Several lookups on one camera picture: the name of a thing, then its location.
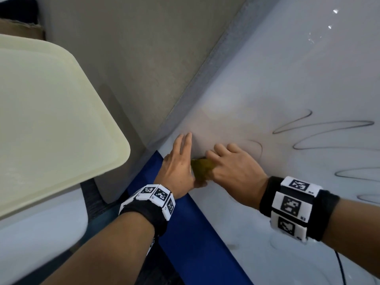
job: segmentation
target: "dark floor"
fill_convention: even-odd
[[[92,179],[81,183],[89,222],[86,233],[75,248],[83,245],[111,223],[118,215],[120,203],[125,201],[130,194],[154,181],[162,160],[162,156],[156,152],[131,182],[122,197],[112,204],[102,201]],[[64,252],[16,284],[40,284],[72,255],[72,251]],[[168,229],[159,242],[152,247],[136,281],[139,285],[182,285],[184,283],[187,285],[252,285],[188,194],[176,200],[176,209],[170,219]]]

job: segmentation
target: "blue edge trim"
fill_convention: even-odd
[[[162,161],[162,156],[156,151],[128,186],[129,195],[144,185],[154,182]],[[84,244],[111,223],[118,212],[119,206],[114,206],[92,220],[79,244]],[[160,238],[159,243],[186,285],[252,285],[189,194],[176,200],[176,208],[168,229]],[[70,251],[64,252],[16,284],[39,284],[70,256]]]

